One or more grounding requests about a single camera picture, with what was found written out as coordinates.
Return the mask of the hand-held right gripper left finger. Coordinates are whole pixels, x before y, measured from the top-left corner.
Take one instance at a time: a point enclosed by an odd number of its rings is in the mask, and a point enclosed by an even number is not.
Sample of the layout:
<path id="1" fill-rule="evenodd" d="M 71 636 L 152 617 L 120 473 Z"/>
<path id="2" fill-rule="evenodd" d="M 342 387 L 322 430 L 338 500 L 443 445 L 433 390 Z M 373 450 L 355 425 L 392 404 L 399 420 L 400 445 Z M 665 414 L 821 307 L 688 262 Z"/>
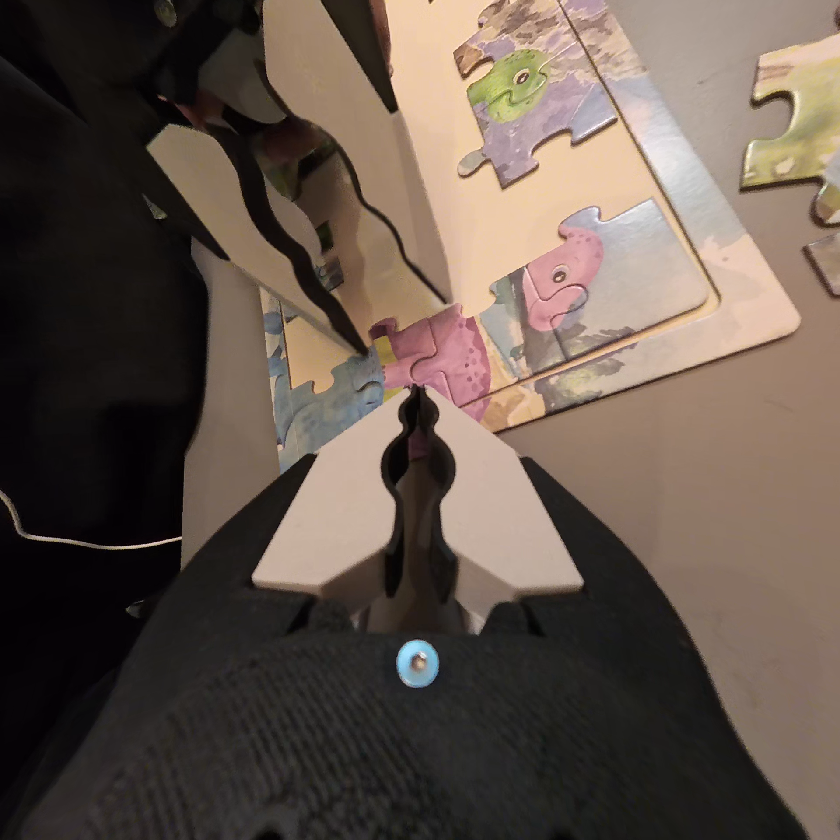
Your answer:
<path id="1" fill-rule="evenodd" d="M 256 589 L 337 602 L 358 622 L 385 595 L 400 497 L 382 464 L 411 431 L 406 411 L 418 395 L 417 387 L 403 391 L 314 455 L 251 575 Z"/>

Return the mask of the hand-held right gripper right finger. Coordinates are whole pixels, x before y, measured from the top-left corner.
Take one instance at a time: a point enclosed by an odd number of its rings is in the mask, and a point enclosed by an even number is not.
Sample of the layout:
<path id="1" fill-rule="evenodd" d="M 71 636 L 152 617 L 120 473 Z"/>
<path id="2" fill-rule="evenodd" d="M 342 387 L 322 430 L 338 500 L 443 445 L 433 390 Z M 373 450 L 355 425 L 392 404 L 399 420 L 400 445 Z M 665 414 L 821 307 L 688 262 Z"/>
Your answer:
<path id="1" fill-rule="evenodd" d="M 454 462 L 439 503 L 444 545 L 455 556 L 449 589 L 468 633 L 478 634 L 498 604 L 582 590 L 583 578 L 518 452 L 436 390 L 430 443 Z"/>

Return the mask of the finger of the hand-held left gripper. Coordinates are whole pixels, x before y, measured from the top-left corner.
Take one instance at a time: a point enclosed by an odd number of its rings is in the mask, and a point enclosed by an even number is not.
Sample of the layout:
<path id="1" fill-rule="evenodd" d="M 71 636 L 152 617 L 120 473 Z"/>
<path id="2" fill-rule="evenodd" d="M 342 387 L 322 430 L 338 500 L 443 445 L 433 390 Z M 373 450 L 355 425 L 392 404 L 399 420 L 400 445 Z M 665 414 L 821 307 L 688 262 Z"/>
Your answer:
<path id="1" fill-rule="evenodd" d="M 271 96 L 334 143 L 357 198 L 389 229 L 406 266 L 452 302 L 444 243 L 392 85 L 385 2 L 266 1 L 261 17 Z"/>
<path id="2" fill-rule="evenodd" d="M 350 316 L 322 283 L 316 228 L 267 181 L 243 137 L 222 127 L 201 132 L 170 124 L 147 150 L 228 261 L 313 328 L 367 354 Z"/>

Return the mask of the dinosaur puzzle tray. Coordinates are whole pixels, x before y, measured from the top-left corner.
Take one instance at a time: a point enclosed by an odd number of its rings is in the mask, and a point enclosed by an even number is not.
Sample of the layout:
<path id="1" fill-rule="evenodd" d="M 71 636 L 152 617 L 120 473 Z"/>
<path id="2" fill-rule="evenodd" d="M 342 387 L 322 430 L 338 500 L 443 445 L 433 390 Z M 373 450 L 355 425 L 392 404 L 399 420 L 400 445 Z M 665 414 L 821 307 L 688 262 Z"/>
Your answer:
<path id="1" fill-rule="evenodd" d="M 362 206 L 340 155 L 303 187 L 301 209 L 328 222 L 343 269 L 339 300 L 362 338 L 394 318 L 403 329 L 454 305 L 475 316 L 490 286 L 560 244 L 560 223 L 596 206 L 609 219 L 652 198 L 705 277 L 700 307 L 511 385 L 480 423 L 499 433 L 792 334 L 801 316 L 665 105 L 609 2 L 559 2 L 617 119 L 589 139 L 562 133 L 534 152 L 539 166 L 501 188 L 491 163 L 461 177 L 458 162 L 482 145 L 454 51 L 493 2 L 389 2 L 392 85 L 444 243 L 454 299 L 437 299 L 406 266 L 383 222 Z M 262 293 L 268 357 L 282 343 L 290 386 L 316 393 L 353 357 L 328 350 L 289 306 Z"/>

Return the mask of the purple dinosaur body puzzle piece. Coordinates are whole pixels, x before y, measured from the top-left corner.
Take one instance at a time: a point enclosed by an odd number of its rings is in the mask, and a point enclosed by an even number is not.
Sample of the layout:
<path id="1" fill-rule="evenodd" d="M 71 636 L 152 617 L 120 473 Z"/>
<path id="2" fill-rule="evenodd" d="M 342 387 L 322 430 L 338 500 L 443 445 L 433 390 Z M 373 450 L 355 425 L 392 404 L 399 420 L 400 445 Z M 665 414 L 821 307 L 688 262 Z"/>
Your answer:
<path id="1" fill-rule="evenodd" d="M 494 413 L 494 398 L 511 385 L 566 362 L 557 334 L 529 321 L 526 267 L 490 286 L 494 301 L 475 316 L 454 305 L 428 320 L 436 352 L 415 362 L 413 381 L 435 388 L 477 422 Z"/>

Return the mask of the blue dinosaur body puzzle piece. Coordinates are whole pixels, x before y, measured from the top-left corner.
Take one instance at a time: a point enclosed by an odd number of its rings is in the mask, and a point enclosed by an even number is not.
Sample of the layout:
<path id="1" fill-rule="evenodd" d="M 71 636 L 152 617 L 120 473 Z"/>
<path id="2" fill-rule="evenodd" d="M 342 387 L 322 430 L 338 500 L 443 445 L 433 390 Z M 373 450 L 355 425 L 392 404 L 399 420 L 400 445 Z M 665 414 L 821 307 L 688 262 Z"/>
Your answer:
<path id="1" fill-rule="evenodd" d="M 316 393 L 310 382 L 291 387 L 285 347 L 280 343 L 268 358 L 274 386 L 273 406 L 280 473 L 304 455 L 315 454 L 328 442 L 371 414 L 385 399 L 379 355 L 371 348 L 334 367 L 332 384 Z"/>

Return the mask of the pink dinosaur head puzzle piece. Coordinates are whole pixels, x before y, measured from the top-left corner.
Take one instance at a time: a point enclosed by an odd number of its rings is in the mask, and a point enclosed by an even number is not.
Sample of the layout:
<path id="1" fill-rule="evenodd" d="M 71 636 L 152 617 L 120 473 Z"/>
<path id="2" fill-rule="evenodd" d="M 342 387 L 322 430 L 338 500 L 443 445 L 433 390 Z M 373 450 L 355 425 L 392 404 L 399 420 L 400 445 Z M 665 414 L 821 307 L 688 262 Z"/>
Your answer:
<path id="1" fill-rule="evenodd" d="M 523 348 L 531 373 L 579 359 L 703 305 L 708 283 L 652 198 L 603 219 L 588 206 L 560 244 L 524 269 Z"/>

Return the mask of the brown grey puzzle piece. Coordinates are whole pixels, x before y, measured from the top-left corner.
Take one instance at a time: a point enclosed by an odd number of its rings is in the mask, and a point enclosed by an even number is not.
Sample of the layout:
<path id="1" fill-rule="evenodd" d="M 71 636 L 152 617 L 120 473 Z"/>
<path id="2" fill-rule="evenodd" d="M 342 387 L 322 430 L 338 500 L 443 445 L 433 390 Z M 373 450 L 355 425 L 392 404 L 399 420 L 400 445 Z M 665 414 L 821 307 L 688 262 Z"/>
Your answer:
<path id="1" fill-rule="evenodd" d="M 802 252 L 824 288 L 839 298 L 839 231 L 805 245 Z"/>

